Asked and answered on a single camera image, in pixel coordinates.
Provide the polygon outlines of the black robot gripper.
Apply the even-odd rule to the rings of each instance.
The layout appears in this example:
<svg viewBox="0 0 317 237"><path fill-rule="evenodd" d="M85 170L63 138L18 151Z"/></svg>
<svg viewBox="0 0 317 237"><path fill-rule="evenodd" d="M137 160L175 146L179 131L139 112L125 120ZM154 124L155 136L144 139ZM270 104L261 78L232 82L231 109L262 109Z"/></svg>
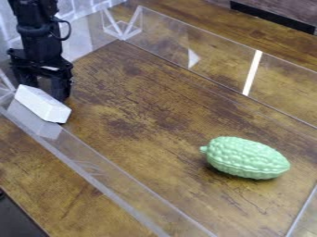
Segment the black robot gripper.
<svg viewBox="0 0 317 237"><path fill-rule="evenodd" d="M18 84L37 88L37 76L51 77L51 94L63 102L71 95L72 64L61 57L61 42L71 23L56 17L59 0L8 0L22 48L9 48L10 68Z"/></svg>

